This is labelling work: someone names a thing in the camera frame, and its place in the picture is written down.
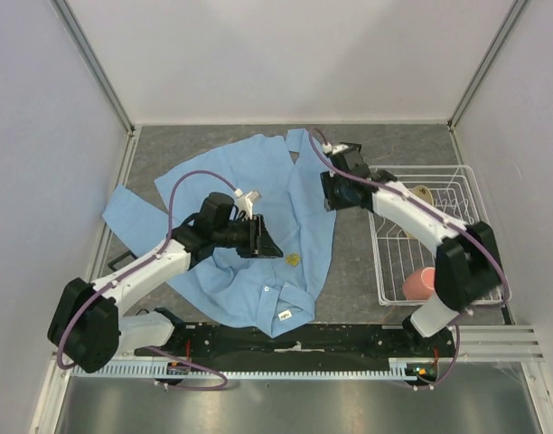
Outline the light blue shirt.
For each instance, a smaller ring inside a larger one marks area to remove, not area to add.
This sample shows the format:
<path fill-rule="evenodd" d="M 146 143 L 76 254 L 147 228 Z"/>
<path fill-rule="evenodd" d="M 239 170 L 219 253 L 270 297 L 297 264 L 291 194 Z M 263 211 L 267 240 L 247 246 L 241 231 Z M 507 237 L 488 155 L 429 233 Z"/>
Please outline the light blue shirt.
<path fill-rule="evenodd" d="M 283 251 L 280 259 L 243 259 L 217 249 L 169 286 L 208 318 L 234 328 L 254 326 L 271 337 L 314 320 L 332 260 L 335 212 L 325 210 L 320 173 L 324 165 L 308 133 L 255 135 L 188 160 L 155 180 L 176 223 L 198 211 L 212 192 L 234 186 L 261 198 L 253 210 Z M 285 256 L 301 257 L 296 267 Z"/>

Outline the gold metal brooch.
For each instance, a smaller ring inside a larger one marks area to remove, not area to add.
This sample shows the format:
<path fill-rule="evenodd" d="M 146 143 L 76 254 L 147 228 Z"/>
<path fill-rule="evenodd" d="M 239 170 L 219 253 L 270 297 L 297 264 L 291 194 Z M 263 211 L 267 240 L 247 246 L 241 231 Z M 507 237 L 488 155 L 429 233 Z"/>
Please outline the gold metal brooch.
<path fill-rule="evenodd" d="M 291 267 L 296 267 L 301 261 L 301 257 L 297 253 L 291 253 L 285 256 L 285 262 Z"/>

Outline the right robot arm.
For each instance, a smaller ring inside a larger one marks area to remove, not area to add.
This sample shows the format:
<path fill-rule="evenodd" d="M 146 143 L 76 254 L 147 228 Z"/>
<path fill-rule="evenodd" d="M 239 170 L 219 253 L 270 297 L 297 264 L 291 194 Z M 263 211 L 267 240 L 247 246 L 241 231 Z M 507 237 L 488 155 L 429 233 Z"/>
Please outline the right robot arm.
<path fill-rule="evenodd" d="M 325 146 L 316 152 L 327 166 L 321 173 L 326 203 L 334 210 L 360 207 L 396 223 L 435 258 L 434 293 L 405 321 L 403 349 L 419 356 L 434 335 L 474 301 L 498 287 L 509 291 L 492 227 L 470 224 L 415 196 L 394 174 L 372 172 L 357 146 Z"/>

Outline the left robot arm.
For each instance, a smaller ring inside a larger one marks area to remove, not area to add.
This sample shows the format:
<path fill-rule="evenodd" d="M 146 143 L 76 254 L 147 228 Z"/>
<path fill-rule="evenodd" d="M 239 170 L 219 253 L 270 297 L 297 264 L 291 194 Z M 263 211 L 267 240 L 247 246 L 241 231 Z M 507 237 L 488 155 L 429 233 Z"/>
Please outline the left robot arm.
<path fill-rule="evenodd" d="M 244 259 L 282 257 L 263 215 L 253 212 L 259 197 L 257 191 L 210 193 L 198 212 L 171 227 L 145 255 L 91 282 L 70 281 L 47 331 L 57 348 L 57 363 L 69 357 L 72 366 L 95 373 L 114 356 L 147 346 L 166 355 L 180 353 L 186 335 L 171 315 L 155 311 L 127 317 L 126 311 L 167 280 L 207 260 L 216 249 L 234 249 Z"/>

